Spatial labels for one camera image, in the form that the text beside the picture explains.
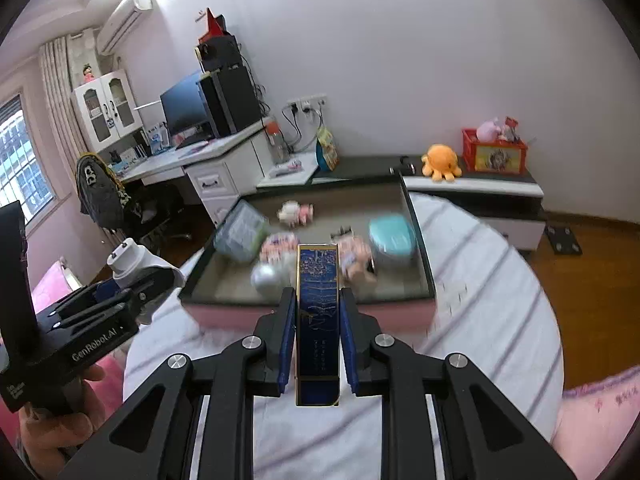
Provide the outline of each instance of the small box on desk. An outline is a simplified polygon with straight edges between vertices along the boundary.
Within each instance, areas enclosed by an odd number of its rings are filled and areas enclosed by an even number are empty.
[[[332,235],[347,227],[368,240],[373,219],[402,215],[416,237],[416,250],[409,265],[402,268],[376,265],[375,283],[344,286],[353,289],[360,311],[375,316],[385,332],[424,334],[428,329],[435,313],[435,286],[420,226],[400,176],[280,187],[242,199],[266,216],[274,231],[292,230],[280,224],[277,217],[283,202],[313,204],[313,222],[293,229],[303,245],[331,244]],[[252,267],[252,263],[240,264],[216,251],[212,237],[180,292],[182,306],[202,326],[250,332],[260,316],[278,307],[280,299],[279,295],[265,298],[258,293],[250,281]]]
[[[338,246],[299,245],[296,404],[333,406],[340,397]]]
[[[481,142],[474,128],[462,130],[462,157],[472,171],[523,174],[526,171],[527,145],[519,140]]]

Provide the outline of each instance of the red storage basket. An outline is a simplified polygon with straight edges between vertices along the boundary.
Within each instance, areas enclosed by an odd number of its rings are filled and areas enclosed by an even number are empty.
[[[527,145],[519,140],[509,142],[480,142],[475,128],[462,130],[462,158],[470,171],[523,174],[527,158]]]

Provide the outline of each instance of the wall outlet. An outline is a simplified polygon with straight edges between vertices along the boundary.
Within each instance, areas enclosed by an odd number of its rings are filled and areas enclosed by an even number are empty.
[[[326,94],[315,94],[308,97],[297,97],[295,99],[289,99],[286,105],[291,106],[292,104],[296,104],[300,112],[309,107],[318,110],[319,107],[326,105]]]

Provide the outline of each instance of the white cabinet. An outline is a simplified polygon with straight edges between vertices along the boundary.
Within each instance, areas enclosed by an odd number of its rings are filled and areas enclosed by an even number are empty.
[[[221,158],[189,166],[186,173],[216,227],[236,200],[243,194],[254,193],[255,185],[264,178],[250,140]]]
[[[117,70],[74,90],[87,144],[94,152],[141,128],[140,114],[124,70]]]

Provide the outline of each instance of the silver ball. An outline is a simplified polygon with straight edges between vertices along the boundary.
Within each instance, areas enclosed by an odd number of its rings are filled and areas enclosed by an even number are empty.
[[[271,296],[282,292],[282,274],[276,266],[258,263],[251,271],[251,284],[258,293]]]

